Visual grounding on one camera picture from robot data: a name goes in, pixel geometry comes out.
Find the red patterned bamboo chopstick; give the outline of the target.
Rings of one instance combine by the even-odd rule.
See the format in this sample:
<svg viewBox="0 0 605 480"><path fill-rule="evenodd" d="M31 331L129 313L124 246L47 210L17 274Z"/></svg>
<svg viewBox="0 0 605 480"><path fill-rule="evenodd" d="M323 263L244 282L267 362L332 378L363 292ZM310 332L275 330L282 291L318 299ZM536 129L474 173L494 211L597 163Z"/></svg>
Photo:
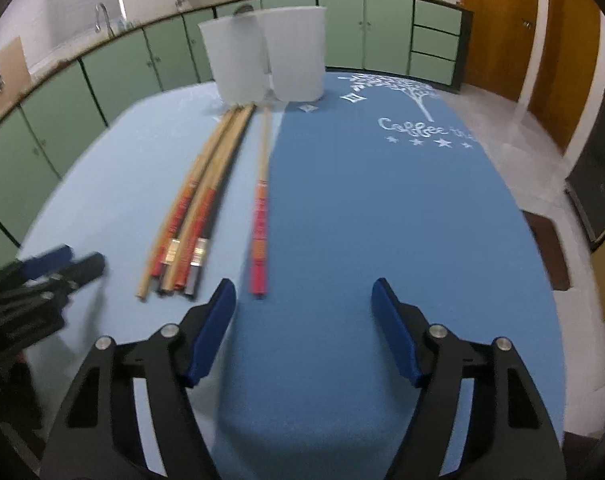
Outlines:
<svg viewBox="0 0 605 480"><path fill-rule="evenodd" d="M204 144L202 151L196 156L191 169L188 170L188 175L181 186L178 198L174 201L168 214L168 220L162 228L160 241L154 249L153 266L150 268L150 276L152 278L158 278L161 274L162 268L165 266L168 249L172 241L178 237L183 219L188 211L188 207L191 205L192 198L199 186L200 180L203 178L212 154L214 154L214 150L217 148L222 134L230 125L231 119L236 115L237 111L237 107L232 107L231 110L227 110L223 114L217 127L214 128L214 132L211 133L211 136Z"/></svg>

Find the black red chopstick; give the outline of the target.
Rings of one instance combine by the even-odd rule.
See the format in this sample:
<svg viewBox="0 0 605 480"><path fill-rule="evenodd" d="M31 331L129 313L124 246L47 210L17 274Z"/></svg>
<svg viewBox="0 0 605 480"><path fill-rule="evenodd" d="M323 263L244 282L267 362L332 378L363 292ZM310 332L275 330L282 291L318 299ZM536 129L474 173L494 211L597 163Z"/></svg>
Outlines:
<svg viewBox="0 0 605 480"><path fill-rule="evenodd" d="M244 132L250 118L254 115L256 105L250 104L237 111L232 120L221 145L214 154L211 170L207 172L205 190L199 199L196 216L191 226L186 253L181 263L181 269L174 288L185 297L194 299L197 296L199 281L202 277L204 261L208 252L211 222L216 217L219 188L222 187L228 167L234 159L237 144L242 142Z"/></svg>

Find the plain bamboo chopstick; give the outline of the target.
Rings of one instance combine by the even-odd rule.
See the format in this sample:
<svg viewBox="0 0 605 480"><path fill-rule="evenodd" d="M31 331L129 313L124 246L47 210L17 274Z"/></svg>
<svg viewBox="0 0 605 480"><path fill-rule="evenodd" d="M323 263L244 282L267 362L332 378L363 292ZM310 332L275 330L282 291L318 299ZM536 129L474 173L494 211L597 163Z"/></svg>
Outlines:
<svg viewBox="0 0 605 480"><path fill-rule="evenodd" d="M214 153L214 149L218 145L222 134L225 132L225 129L228 128L229 123L236 115L236 112L237 107L233 106L222 115L218 125L214 128L214 132L211 133L203 148L196 156L196 159L194 159L193 164L179 188L178 194L176 194L176 198L168 209L165 219L162 220L154 243L152 244L152 248L150 248L150 252L148 253L146 263L143 266L142 278L135 291L135 297L139 300L144 301L146 299L148 289L150 288L150 281L152 281L152 278L155 275L156 266L158 263L164 261L167 247L171 244L171 241L176 235L176 230L184 217L186 208L188 208L188 205L191 203L193 193L199 184L203 171L211 159L211 154Z"/></svg>

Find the pink bamboo chopstick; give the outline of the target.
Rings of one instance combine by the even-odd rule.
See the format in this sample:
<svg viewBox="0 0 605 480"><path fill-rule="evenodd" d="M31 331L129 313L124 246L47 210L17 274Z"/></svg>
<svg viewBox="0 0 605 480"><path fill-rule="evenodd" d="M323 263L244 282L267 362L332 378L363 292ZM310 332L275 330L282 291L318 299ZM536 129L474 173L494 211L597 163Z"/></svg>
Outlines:
<svg viewBox="0 0 605 480"><path fill-rule="evenodd" d="M271 144L271 108L263 111L259 172L256 185L252 258L250 258L250 292L257 297L267 294L269 158Z"/></svg>

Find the dark wooden chopstick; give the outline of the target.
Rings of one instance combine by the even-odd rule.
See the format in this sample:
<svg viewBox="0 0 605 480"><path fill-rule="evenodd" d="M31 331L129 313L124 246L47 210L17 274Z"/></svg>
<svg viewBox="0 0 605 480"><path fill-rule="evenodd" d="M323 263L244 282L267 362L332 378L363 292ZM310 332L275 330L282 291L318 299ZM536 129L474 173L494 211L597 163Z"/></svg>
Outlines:
<svg viewBox="0 0 605 480"><path fill-rule="evenodd" d="M162 253L162 270L159 276L161 295L172 294L184 288L188 281L191 262L196 246L207 220L217 186L222 179L230 153L234 151L237 138L242 134L247 118L254 107L233 107L228 110L207 141L194 165L194 174L188 188L181 195L169 226L171 240L165 243Z"/></svg>

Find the bamboo chopstick red end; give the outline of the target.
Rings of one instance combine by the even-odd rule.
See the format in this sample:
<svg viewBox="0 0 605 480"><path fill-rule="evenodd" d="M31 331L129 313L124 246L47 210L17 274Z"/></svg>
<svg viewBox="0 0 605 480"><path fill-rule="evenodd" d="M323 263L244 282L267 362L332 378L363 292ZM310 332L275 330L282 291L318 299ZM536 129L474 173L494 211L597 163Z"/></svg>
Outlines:
<svg viewBox="0 0 605 480"><path fill-rule="evenodd" d="M188 284L198 240L208 220L217 189L255 108L255 104L234 107L229 111L228 118L219 124L220 133L186 212L176 253L160 282L159 290L163 294L172 294L175 290L184 289Z"/></svg>

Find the silver metal spoon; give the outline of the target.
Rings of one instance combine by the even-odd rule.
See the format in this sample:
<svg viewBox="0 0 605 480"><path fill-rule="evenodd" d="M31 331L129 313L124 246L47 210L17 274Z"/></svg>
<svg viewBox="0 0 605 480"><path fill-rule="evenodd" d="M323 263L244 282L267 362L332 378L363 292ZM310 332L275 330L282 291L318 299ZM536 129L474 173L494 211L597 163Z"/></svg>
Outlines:
<svg viewBox="0 0 605 480"><path fill-rule="evenodd" d="M237 15L240 15L240 14L246 14L246 13L250 13L250 12L252 12L252 11L254 11L254 7L253 7L251 4L249 4L249 3L244 3L244 4L242 4L241 6L238 6L238 7L237 7L237 8L234 10L233 15L234 15L234 16L237 16Z"/></svg>

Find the green lower kitchen cabinets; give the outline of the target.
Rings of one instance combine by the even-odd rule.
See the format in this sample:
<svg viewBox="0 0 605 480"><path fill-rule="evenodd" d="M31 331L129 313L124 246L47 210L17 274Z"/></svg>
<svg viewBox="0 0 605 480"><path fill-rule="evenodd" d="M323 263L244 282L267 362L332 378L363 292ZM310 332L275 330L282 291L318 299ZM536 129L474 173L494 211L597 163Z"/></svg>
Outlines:
<svg viewBox="0 0 605 480"><path fill-rule="evenodd" d="M323 6L331 70L407 76L458 91L474 21L440 0L250 0L258 10ZM60 62L0 114L0 266L92 142L130 106L211 81L200 25L237 1L147 23Z"/></svg>

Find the cardboard box with picture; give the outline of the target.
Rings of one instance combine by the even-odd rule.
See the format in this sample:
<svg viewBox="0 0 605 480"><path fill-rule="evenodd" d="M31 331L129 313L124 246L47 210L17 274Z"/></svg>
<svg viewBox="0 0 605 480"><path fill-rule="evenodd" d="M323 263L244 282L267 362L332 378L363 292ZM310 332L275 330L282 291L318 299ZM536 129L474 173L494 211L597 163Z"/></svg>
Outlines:
<svg viewBox="0 0 605 480"><path fill-rule="evenodd" d="M22 40L14 38L0 50L0 117L31 83Z"/></svg>

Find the brown wooden stool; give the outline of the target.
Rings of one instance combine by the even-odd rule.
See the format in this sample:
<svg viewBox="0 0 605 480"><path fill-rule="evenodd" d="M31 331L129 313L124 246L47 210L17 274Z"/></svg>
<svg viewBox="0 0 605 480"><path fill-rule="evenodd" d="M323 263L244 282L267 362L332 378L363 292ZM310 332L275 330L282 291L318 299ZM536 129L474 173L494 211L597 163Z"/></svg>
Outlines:
<svg viewBox="0 0 605 480"><path fill-rule="evenodd" d="M567 292L572 287L557 226L548 217L523 210L523 215L537 244L553 290Z"/></svg>

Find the chrome sink faucet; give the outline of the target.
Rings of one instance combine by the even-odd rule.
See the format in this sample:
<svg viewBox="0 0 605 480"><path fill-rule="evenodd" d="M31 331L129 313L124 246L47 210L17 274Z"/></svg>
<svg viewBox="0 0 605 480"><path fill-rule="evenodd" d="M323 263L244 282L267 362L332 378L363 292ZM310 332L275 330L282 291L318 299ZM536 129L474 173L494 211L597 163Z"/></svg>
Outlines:
<svg viewBox="0 0 605 480"><path fill-rule="evenodd" d="M95 6L95 25L94 30L96 34L105 32L109 39L115 37L114 29L112 29L112 22L107 11L107 8L103 2L97 3Z"/></svg>

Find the black glass cabinet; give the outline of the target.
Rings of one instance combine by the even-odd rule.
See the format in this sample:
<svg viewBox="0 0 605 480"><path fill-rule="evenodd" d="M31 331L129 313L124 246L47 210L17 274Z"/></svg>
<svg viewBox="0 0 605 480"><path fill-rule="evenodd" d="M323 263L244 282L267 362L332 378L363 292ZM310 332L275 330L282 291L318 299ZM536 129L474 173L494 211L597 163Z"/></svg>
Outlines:
<svg viewBox="0 0 605 480"><path fill-rule="evenodd" d="M594 252L605 241L605 95L595 126L565 182Z"/></svg>

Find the dark blue table mat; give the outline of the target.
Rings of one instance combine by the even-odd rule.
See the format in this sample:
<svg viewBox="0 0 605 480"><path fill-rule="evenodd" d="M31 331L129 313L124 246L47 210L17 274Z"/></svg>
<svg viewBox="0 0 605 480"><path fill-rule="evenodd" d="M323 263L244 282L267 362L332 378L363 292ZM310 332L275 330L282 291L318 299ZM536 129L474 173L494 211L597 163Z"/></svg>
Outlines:
<svg viewBox="0 0 605 480"><path fill-rule="evenodd" d="M371 292L460 338L514 342L553 426L565 366L557 306L522 211L443 99L327 73L286 110L269 178L268 292L240 292L212 455L225 479L380 479L419 393Z"/></svg>

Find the white two-compartment utensil holder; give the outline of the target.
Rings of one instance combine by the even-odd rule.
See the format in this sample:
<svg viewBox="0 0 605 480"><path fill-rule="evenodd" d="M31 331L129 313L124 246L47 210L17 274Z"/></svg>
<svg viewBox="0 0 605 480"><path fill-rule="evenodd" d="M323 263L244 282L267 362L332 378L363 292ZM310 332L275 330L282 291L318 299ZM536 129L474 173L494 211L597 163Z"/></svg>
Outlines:
<svg viewBox="0 0 605 480"><path fill-rule="evenodd" d="M228 105L316 102L324 93L327 9L284 6L199 25L220 98Z"/></svg>

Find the right wooden door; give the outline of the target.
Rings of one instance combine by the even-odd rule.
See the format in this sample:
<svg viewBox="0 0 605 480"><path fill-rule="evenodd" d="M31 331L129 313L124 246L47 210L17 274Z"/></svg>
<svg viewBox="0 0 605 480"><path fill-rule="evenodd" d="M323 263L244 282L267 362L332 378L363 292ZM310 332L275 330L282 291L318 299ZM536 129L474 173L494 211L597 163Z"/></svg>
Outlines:
<svg viewBox="0 0 605 480"><path fill-rule="evenodd" d="M595 0L549 0L545 44L528 110L561 152L587 103L600 49Z"/></svg>

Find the wooden door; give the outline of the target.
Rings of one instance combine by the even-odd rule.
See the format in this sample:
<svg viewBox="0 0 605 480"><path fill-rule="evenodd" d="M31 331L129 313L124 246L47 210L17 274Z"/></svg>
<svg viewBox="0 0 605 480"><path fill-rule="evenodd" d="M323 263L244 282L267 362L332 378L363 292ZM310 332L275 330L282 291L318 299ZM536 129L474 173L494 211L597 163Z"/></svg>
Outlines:
<svg viewBox="0 0 605 480"><path fill-rule="evenodd" d="M561 152L587 103L600 49L595 0L549 0L545 44L528 110Z"/></svg>
<svg viewBox="0 0 605 480"><path fill-rule="evenodd" d="M531 60L538 0L462 0L473 12L464 81L517 101Z"/></svg>

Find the left wooden door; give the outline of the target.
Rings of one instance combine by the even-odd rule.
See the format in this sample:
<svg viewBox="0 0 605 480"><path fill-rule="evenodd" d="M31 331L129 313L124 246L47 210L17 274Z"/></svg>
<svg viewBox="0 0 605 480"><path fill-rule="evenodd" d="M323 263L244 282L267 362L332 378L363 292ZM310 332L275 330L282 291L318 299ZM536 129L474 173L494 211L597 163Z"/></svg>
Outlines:
<svg viewBox="0 0 605 480"><path fill-rule="evenodd" d="M464 81L517 101L531 60L538 0L462 0L473 12Z"/></svg>

